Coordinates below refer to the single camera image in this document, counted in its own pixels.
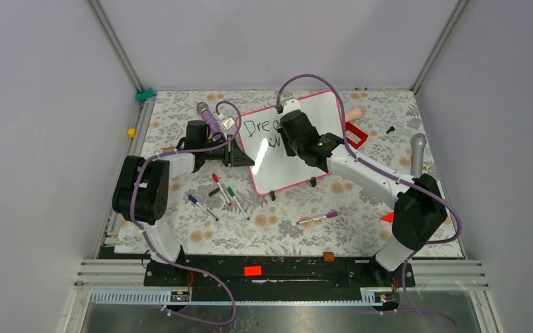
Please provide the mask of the pink framed whiteboard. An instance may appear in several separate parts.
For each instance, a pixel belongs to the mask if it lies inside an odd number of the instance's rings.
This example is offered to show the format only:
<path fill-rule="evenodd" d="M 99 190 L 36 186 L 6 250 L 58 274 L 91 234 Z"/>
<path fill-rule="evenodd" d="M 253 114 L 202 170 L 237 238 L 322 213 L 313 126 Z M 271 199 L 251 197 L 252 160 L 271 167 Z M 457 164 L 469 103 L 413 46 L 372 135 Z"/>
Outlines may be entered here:
<path fill-rule="evenodd" d="M 318 92 L 298 99 L 318 133 L 341 136 L 341 108 L 332 91 Z M 280 134 L 276 131 L 281 114 L 269 106 L 242 115 L 239 145 L 255 161 L 250 176 L 255 191 L 268 196 L 272 191 L 327 176 L 322 170 L 306 165 L 299 157 L 288 157 Z"/>

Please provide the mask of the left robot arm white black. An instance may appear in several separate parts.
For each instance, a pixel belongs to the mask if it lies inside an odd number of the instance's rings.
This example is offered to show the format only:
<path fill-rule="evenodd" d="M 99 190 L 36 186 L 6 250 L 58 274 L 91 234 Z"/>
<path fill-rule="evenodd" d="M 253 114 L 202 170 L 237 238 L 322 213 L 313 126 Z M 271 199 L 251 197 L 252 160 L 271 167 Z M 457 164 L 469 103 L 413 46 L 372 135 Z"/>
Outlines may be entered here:
<path fill-rule="evenodd" d="M 210 126 L 193 120 L 187 123 L 185 136 L 174 151 L 154 160 L 127 156 L 112 196 L 113 211 L 137 226 L 152 260 L 164 263 L 161 276 L 172 285 L 185 281 L 188 268 L 177 260 L 180 242 L 168 224 L 160 222 L 169 203 L 169 181 L 199 171 L 207 161 L 220 161 L 225 167 L 255 165 L 232 136 L 214 141 L 210 139 Z"/>

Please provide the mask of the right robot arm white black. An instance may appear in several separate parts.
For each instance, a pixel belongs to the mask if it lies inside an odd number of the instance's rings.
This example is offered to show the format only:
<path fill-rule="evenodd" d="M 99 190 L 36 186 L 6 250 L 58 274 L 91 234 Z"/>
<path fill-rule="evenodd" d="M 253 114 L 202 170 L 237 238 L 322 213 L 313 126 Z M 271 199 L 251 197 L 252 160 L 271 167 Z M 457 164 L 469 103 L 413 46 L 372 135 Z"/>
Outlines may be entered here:
<path fill-rule="evenodd" d="M 387 286 L 394 281 L 398 267 L 422 249 L 447 219 L 445 200 L 432 176 L 424 173 L 416 178 L 352 151 L 346 139 L 318 133 L 300 110 L 284 112 L 278 132 L 289 157 L 368 189 L 394 211 L 392 236 L 376 252 L 370 267 L 376 284 Z"/>

